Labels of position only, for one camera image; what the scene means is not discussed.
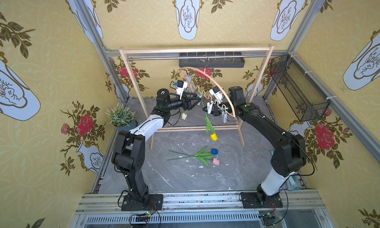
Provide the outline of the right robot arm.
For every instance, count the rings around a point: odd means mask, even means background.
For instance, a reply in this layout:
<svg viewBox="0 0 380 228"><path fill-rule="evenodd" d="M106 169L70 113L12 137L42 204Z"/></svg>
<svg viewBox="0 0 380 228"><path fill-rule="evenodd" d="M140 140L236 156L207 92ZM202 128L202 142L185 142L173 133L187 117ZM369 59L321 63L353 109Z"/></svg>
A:
<svg viewBox="0 0 380 228"><path fill-rule="evenodd" d="M229 103L222 102L221 91L218 87L212 88L211 94L216 97L217 104L208 103L203 107L203 111L214 116L225 116L227 112L232 113L234 109L238 118L257 129L274 148L271 158L272 169L266 179L257 187L255 193L241 195L244 208L267 208L273 205L282 207L280 188L307 162L304 137L285 131L268 119L259 106L247 103L242 87L229 88L232 107Z"/></svg>

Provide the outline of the orange curved clip hanger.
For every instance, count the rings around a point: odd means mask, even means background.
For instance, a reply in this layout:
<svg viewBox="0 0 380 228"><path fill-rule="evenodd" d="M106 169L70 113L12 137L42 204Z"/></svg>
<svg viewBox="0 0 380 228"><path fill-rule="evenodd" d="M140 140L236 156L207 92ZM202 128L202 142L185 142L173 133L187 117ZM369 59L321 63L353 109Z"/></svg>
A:
<svg viewBox="0 0 380 228"><path fill-rule="evenodd" d="M194 68L194 67L183 67L183 68L179 68L176 73L181 73L183 70L186 71L186 70L193 70L195 72L199 72L200 74L204 75L206 78L208 78L215 86L217 86L220 91L222 92L222 94L224 95L225 99L227 100L227 102L229 103L230 105L230 109L232 111L232 113L229 113L229 115L231 115L232 117L236 118L237 115L236 115L236 111L235 111L235 108L234 108L234 105L232 104L232 101L229 97L229 95L225 92L225 90L221 87L221 85L212 77L212 76L209 76L207 75L204 71L201 71L199 70L198 68Z"/></svg>

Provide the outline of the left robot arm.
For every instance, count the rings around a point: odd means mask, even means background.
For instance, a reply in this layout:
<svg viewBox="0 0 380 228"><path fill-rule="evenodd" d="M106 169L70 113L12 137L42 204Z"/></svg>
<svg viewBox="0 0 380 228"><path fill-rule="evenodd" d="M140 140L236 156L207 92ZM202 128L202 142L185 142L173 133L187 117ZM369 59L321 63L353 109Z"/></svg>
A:
<svg viewBox="0 0 380 228"><path fill-rule="evenodd" d="M143 179L145 142L168 123L172 110L191 110L200 101L201 98L195 93L184 92L180 96L167 89L160 89L157 92L156 106L147 120L129 131L118 133L111 162L115 171L123 174L128 186L119 197L123 200L118 202L122 211L162 209L163 194L150 194Z"/></svg>

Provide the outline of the pink tulip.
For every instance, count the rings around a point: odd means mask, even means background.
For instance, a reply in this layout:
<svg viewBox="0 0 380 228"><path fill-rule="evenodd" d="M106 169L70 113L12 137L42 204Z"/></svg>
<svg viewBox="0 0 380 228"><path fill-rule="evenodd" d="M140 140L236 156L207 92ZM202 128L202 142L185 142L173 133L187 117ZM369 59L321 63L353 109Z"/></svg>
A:
<svg viewBox="0 0 380 228"><path fill-rule="evenodd" d="M215 157L213 157L213 154L211 155L187 155L187 156L179 156L178 158L173 158L173 159L169 159L168 161L173 161L173 160L179 160L179 159L188 159L188 158L195 158L197 159L198 161L200 161L204 166L206 166L207 168L210 168L210 162L214 161L214 159L216 159Z"/></svg>

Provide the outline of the white tulip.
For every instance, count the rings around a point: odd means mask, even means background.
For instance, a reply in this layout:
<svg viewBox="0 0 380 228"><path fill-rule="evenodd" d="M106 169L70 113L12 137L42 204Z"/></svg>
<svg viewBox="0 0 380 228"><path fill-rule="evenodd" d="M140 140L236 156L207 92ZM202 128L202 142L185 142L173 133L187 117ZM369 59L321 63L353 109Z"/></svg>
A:
<svg viewBox="0 0 380 228"><path fill-rule="evenodd" d="M187 116L188 116L188 110L185 110L185 111L181 114L181 119L182 119L182 120L186 120Z"/></svg>

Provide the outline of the yellow tulip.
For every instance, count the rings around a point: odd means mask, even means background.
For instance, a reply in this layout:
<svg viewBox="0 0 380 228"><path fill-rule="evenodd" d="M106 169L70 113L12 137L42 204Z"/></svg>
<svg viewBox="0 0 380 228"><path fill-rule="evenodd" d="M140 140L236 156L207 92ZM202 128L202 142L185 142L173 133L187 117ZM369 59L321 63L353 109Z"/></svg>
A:
<svg viewBox="0 0 380 228"><path fill-rule="evenodd" d="M205 120L206 120L206 132L209 133L211 132L210 134L210 138L213 140L213 141L217 141L218 140L218 137L217 137L217 134L216 134L216 131L215 129L213 128L212 124L211 124L211 121L208 117L208 114L205 113Z"/></svg>

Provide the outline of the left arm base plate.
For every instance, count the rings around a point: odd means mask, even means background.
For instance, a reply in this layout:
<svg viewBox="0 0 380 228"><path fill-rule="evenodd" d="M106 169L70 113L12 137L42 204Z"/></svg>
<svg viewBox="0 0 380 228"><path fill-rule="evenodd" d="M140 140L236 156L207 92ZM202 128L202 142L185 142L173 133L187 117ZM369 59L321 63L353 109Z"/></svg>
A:
<svg viewBox="0 0 380 228"><path fill-rule="evenodd" d="M121 203L121 211L145 211L145 210L162 210L163 194L149 194L142 201L137 198L126 195Z"/></svg>

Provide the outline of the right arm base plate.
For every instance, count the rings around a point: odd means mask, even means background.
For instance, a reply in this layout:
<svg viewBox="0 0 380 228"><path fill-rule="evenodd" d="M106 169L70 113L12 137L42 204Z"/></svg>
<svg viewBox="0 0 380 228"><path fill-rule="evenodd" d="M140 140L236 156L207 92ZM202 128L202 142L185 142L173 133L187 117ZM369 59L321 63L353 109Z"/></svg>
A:
<svg viewBox="0 0 380 228"><path fill-rule="evenodd" d="M241 192L239 200L242 202L244 209L250 208L283 208L284 205L280 198L280 193L273 196L267 196L262 192Z"/></svg>

